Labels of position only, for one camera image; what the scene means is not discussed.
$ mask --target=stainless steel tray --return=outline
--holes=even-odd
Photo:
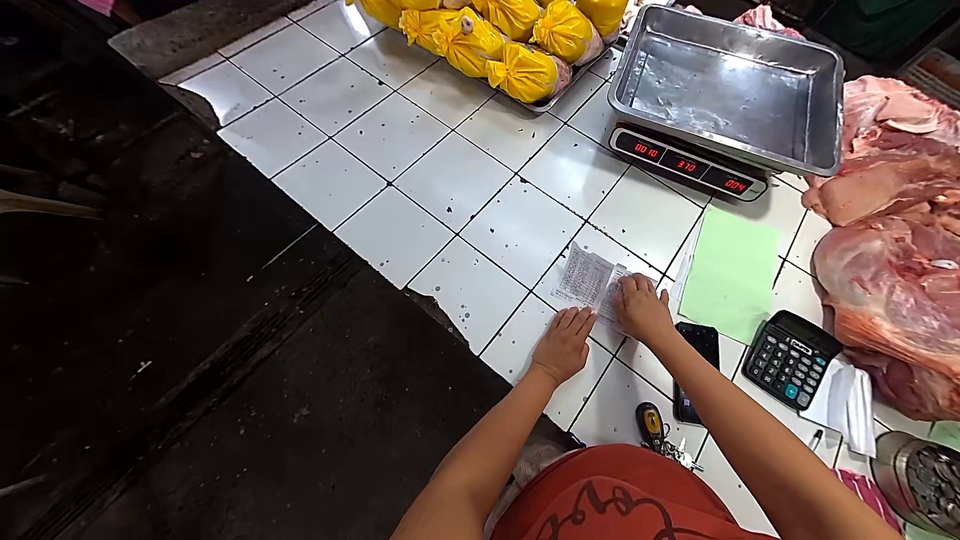
[[[561,90],[557,92],[556,95],[548,99],[541,99],[539,101],[535,101],[533,103],[523,103],[522,101],[512,96],[510,99],[516,101],[517,103],[521,104],[523,107],[526,107],[527,109],[532,110],[537,114],[543,114],[544,112],[547,112],[548,110],[550,110],[550,108],[554,106],[554,104],[557,103],[557,101],[560,98],[564,97],[564,94],[566,93],[566,91],[569,90],[571,86],[576,84],[577,80],[579,80],[581,77],[584,76],[584,73],[587,73],[590,70],[590,67],[592,65],[594,65],[598,60],[602,59],[604,55],[606,55],[608,52],[610,52],[610,50],[613,49],[613,46],[615,44],[616,44],[616,41],[614,41],[613,43],[608,43],[607,45],[604,45],[603,52],[597,55],[597,58],[583,65],[570,66],[570,70],[572,71],[572,73],[570,74],[570,84],[564,88],[561,88]]]
[[[607,98],[621,120],[773,171],[840,167],[843,61],[823,45],[647,6]]]

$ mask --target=pen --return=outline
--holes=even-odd
[[[817,430],[816,433],[813,433],[813,438],[810,439],[810,444],[806,445],[807,448],[813,452],[817,451],[817,447],[820,446],[820,439],[824,438],[824,431]]]

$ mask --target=smartphone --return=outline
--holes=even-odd
[[[716,328],[680,322],[677,323],[677,331],[710,365],[720,369],[720,337]],[[676,382],[673,383],[673,415],[681,422],[701,426],[704,424],[693,409],[690,399]]]

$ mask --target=red shirt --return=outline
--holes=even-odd
[[[769,539],[736,524],[700,478],[626,444],[594,446],[543,470],[497,522],[492,540]]]

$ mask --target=yellow plastic bag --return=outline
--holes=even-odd
[[[441,23],[440,50],[450,65],[468,77],[486,77],[487,61],[503,58],[504,37],[470,8]]]
[[[503,61],[487,62],[487,80],[511,97],[533,103],[570,84],[570,66],[557,57],[511,41],[503,46]]]
[[[514,41],[529,41],[543,9],[536,0],[473,0],[484,18]]]
[[[353,4],[353,0],[346,1],[348,6]],[[391,0],[359,0],[359,2],[367,15],[390,28],[400,29],[400,7]]]
[[[441,23],[449,23],[460,18],[460,12],[453,10],[404,10],[400,14],[400,31],[407,36],[407,44],[414,41],[420,47],[437,56],[443,56],[441,50]]]
[[[546,52],[573,65],[587,63],[603,52],[603,41],[593,23],[566,0],[547,6],[534,24],[531,43],[539,43]]]
[[[597,27],[604,43],[610,43],[620,33],[627,0],[577,0],[577,9]]]

